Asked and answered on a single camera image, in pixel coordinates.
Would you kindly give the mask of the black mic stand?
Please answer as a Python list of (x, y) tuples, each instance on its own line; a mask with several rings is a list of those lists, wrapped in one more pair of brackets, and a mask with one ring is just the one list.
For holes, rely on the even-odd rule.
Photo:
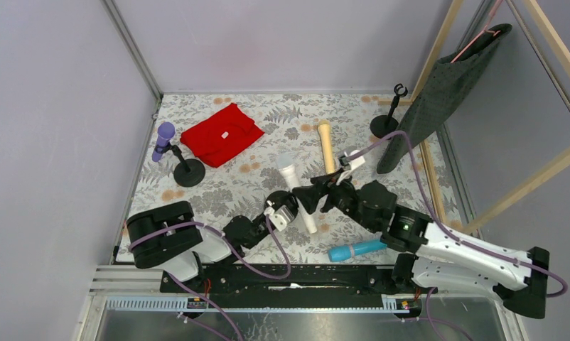
[(179, 160), (179, 164), (173, 171), (173, 179), (179, 186), (192, 188), (204, 179), (205, 166), (203, 163), (194, 158), (185, 159), (178, 146), (168, 143), (166, 146), (156, 146), (154, 149), (154, 153), (158, 154), (159, 158), (169, 151)]
[(278, 210), (281, 206), (288, 207), (295, 215), (299, 212), (298, 201), (289, 191), (277, 190), (267, 196), (264, 204), (265, 208), (273, 207), (275, 210)]
[(402, 83), (394, 86), (394, 98), (391, 101), (388, 114), (378, 115), (370, 122), (370, 131), (375, 137), (381, 139), (398, 127), (399, 123), (393, 117), (394, 111), (399, 106), (400, 99), (405, 97), (407, 94), (408, 89)]

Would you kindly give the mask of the purple microphone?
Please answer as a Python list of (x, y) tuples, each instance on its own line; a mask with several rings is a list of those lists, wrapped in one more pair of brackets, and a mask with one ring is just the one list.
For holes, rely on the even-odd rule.
[(151, 154), (153, 162), (158, 163), (163, 154), (166, 153), (170, 146), (171, 140), (176, 135), (176, 128), (171, 122), (164, 122), (159, 125), (157, 130), (157, 140), (154, 151)]

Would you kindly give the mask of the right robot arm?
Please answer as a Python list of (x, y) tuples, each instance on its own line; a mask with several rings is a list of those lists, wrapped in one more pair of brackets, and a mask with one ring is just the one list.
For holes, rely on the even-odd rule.
[(381, 234), (400, 253), (396, 266), (409, 270), (402, 282), (421, 288), (470, 292), (491, 297), (513, 313), (542, 319), (546, 312), (550, 253), (540, 247), (520, 251), (440, 227), (430, 216), (399, 205), (376, 180), (354, 187), (339, 174), (311, 179), (292, 190), (310, 213), (336, 208), (361, 227)]

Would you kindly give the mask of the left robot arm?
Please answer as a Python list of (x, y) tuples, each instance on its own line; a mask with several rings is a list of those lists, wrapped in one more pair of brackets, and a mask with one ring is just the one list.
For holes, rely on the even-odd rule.
[(197, 277), (204, 261), (233, 263), (270, 233), (282, 231), (299, 214), (297, 199), (278, 190), (253, 220), (238, 215), (222, 229), (194, 219), (193, 208), (180, 201), (132, 215), (126, 220), (129, 251), (139, 269), (161, 269), (185, 282)]

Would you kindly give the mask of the cream yellow microphone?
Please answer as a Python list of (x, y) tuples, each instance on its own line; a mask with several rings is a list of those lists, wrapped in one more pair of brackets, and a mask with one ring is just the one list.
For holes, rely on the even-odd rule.
[(335, 159), (333, 157), (333, 147), (331, 143), (331, 125), (330, 122), (322, 119), (319, 121), (317, 131), (321, 140), (321, 149), (323, 160), (327, 174), (335, 172)]

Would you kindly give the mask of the teal blue microphone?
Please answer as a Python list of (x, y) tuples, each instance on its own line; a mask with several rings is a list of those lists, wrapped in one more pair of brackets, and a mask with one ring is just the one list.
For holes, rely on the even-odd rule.
[(327, 255), (332, 262), (341, 262), (374, 251), (386, 249), (387, 245), (379, 239), (373, 239), (356, 244), (346, 244), (329, 249)]

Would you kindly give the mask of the floral table mat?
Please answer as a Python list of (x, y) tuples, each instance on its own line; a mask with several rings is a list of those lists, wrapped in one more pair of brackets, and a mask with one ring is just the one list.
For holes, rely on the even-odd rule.
[[(173, 179), (178, 159), (172, 153), (164, 154), (158, 163), (151, 160), (157, 135), (154, 131), (129, 216), (186, 200), (193, 208), (195, 220), (216, 229), (238, 215), (253, 219), (263, 211), (264, 200), (270, 193), (288, 189), (277, 168), (277, 156), (290, 155), (302, 185), (326, 173), (317, 130), (319, 121), (330, 122), (333, 152), (338, 155), (346, 149), (360, 150), (376, 142), (370, 133), (370, 121), (389, 109), (385, 94), (167, 94), (156, 123), (171, 122), (177, 133), (173, 143), (180, 145), (181, 132), (233, 103), (265, 132), (263, 137), (219, 168), (206, 166), (200, 184), (182, 188)], [(426, 175), (437, 175), (440, 195), (436, 202), (446, 212), (443, 222), (459, 229), (463, 223), (436, 134), (426, 143), (435, 169), (424, 170), (420, 147), (414, 149), (416, 169), (430, 200), (436, 195), (429, 192)], [(353, 184), (360, 189), (378, 180), (398, 195), (398, 203), (427, 213), (408, 155), (391, 173), (376, 174), (377, 162), (386, 146), (383, 143), (365, 156), (365, 165), (353, 173)], [(378, 237), (337, 210), (326, 215), (317, 211), (313, 216), (318, 229), (314, 234), (307, 232), (300, 217), (283, 232), (276, 233), (291, 263), (327, 264), (330, 248)]]

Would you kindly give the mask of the red folded cloth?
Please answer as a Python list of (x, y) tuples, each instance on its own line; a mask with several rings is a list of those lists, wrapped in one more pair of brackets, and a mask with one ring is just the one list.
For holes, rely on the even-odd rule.
[(205, 165), (218, 168), (238, 156), (264, 132), (232, 103), (185, 130), (180, 142)]

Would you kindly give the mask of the dark grey hanging cloth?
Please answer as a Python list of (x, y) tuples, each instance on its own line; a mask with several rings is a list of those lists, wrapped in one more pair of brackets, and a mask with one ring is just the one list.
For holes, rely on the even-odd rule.
[(457, 110), (511, 31), (509, 23), (495, 25), (468, 48), (435, 62), (422, 91), (397, 127), (407, 133), (412, 148), (430, 137)]

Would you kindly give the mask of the pink clothes hanger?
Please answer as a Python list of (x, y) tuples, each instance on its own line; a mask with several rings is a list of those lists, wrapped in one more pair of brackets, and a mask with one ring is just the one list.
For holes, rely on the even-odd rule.
[(494, 4), (490, 7), (490, 10), (488, 12), (485, 25), (482, 27), (479, 33), (471, 41), (469, 41), (468, 44), (462, 50), (460, 50), (459, 53), (450, 61), (450, 64), (455, 63), (460, 57), (462, 57), (463, 54), (467, 51), (467, 49), (469, 49), (483, 34), (489, 33), (492, 37), (495, 37), (501, 32), (501, 30), (490, 29), (491, 21), (493, 20), (498, 9), (500, 8), (501, 3), (502, 0), (496, 0), (494, 2)]

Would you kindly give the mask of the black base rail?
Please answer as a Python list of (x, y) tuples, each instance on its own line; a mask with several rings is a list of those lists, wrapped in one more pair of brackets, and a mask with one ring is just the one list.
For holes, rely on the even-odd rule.
[(413, 298), (414, 285), (397, 280), (391, 266), (293, 265), (289, 277), (277, 279), (284, 265), (262, 264), (265, 278), (243, 265), (206, 264), (185, 283), (207, 293), (221, 308), (382, 308), (383, 295)]

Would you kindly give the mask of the wooden frame rack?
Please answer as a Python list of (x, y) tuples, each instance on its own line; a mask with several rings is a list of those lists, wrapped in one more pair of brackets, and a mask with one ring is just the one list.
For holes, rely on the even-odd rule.
[[(426, 80), (431, 72), (436, 59), (438, 58), (441, 49), (448, 38), (449, 32), (451, 27), (456, 20), (458, 12), (460, 11), (464, 1), (451, 1), (446, 16), (444, 17), (443, 23), (437, 33), (437, 36), (434, 40), (434, 43), (431, 47), (431, 50), (426, 58), (424, 66), (421, 70), (420, 76), (414, 86), (414, 91), (412, 93), (411, 99), (403, 100), (404, 105), (410, 105), (413, 101), (418, 97), (421, 91), (426, 84)], [(555, 58), (560, 62), (561, 66), (564, 69), (565, 74), (570, 79), (570, 51), (553, 27), (550, 20), (547, 18), (546, 14), (537, 3), (537, 1), (522, 1), (526, 10), (528, 11), (530, 17), (534, 21), (536, 27), (544, 37), (547, 45), (553, 52)], [(566, 103), (568, 110), (570, 111), (570, 100), (566, 95), (564, 88), (559, 84), (559, 81), (556, 79), (556, 75), (550, 69), (547, 69), (548, 63), (544, 59), (544, 57), (539, 57), (541, 59), (541, 64), (543, 67), (548, 70), (549, 78), (552, 79), (552, 82), (556, 86), (558, 92), (560, 92), (559, 96), (564, 100)], [(426, 171), (428, 171), (428, 180), (429, 184), (432, 187), (435, 186), (434, 192), (432, 193), (432, 200), (434, 204), (437, 204), (436, 207), (438, 208), (438, 213), (441, 213), (442, 201), (439, 197), (439, 190), (440, 187), (435, 179), (435, 172), (433, 166), (431, 166), (431, 154), (427, 151), (427, 146), (425, 143), (421, 143), (421, 150), (427, 153), (427, 156), (424, 156), (424, 164), (426, 167)], [(491, 221), (493, 218), (497, 217), (499, 214), (504, 212), (506, 209), (514, 205), (516, 202), (524, 198), (529, 193), (536, 190), (539, 186), (546, 183), (548, 180), (552, 179), (558, 173), (563, 171), (564, 169), (570, 166), (570, 147), (566, 148), (564, 151), (559, 153), (555, 158), (553, 158), (550, 162), (540, 168), (536, 173), (528, 177), (523, 183), (519, 184), (516, 188), (511, 190), (508, 194), (504, 197), (499, 199), (490, 209), (488, 209), (482, 215), (479, 215), (477, 218), (471, 220), (465, 227), (463, 227), (460, 231), (465, 234), (471, 234), (481, 227), (483, 227), (487, 222)]]

